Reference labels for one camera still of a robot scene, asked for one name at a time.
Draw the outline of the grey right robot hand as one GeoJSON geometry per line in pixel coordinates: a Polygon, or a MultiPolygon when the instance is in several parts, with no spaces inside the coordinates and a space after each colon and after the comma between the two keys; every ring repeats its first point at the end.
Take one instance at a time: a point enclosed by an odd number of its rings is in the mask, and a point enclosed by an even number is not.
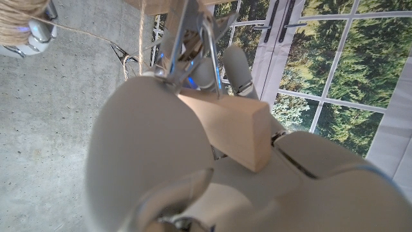
{"type": "Polygon", "coordinates": [[[58,35],[52,0],[1,0],[1,55],[24,58],[44,52],[58,35]]]}

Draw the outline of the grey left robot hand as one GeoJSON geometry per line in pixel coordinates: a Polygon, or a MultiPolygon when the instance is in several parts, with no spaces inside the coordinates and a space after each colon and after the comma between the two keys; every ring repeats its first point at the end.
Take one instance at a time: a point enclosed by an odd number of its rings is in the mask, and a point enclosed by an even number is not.
{"type": "Polygon", "coordinates": [[[85,177],[90,231],[410,231],[397,185],[351,151],[273,121],[259,172],[215,159],[187,100],[150,75],[101,110],[85,177]]]}

